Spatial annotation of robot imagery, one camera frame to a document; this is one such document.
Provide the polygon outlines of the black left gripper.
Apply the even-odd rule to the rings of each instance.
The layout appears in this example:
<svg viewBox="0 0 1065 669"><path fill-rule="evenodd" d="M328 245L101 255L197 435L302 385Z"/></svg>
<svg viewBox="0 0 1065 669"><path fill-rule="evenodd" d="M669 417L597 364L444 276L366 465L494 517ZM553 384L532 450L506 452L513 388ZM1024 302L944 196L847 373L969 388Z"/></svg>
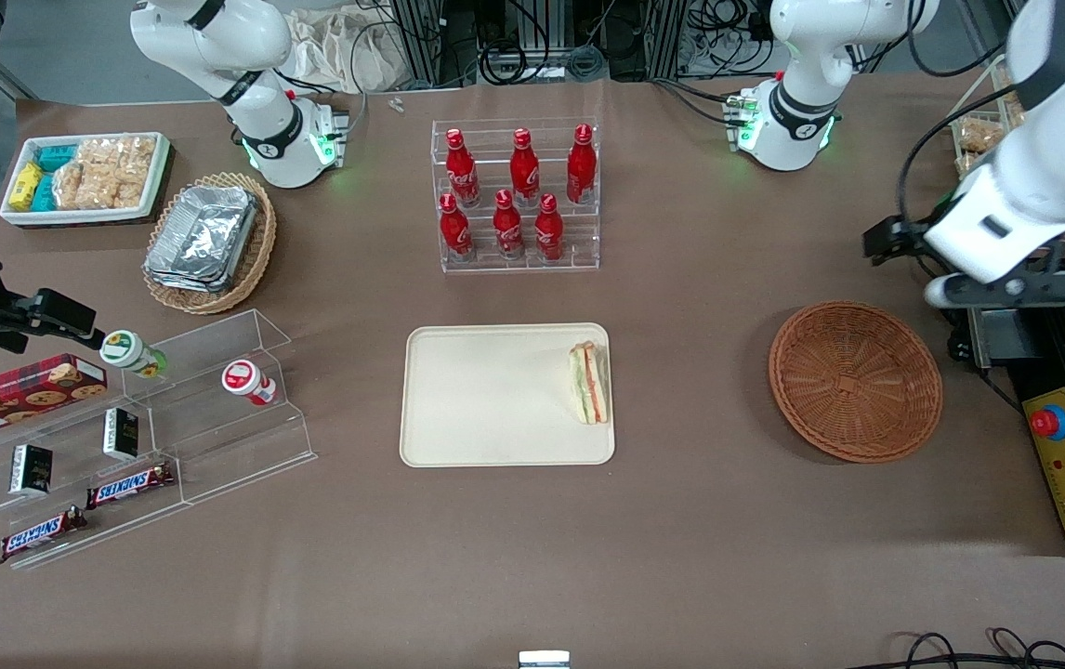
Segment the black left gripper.
<svg viewBox="0 0 1065 669"><path fill-rule="evenodd" d="M908 224L911 247L906 244L905 221L901 216L887 216L863 233L863 255L871 262L872 267L911 252L922 270L946 270L941 255L933 250L925 241L928 229L930 226L924 223Z"/></svg>

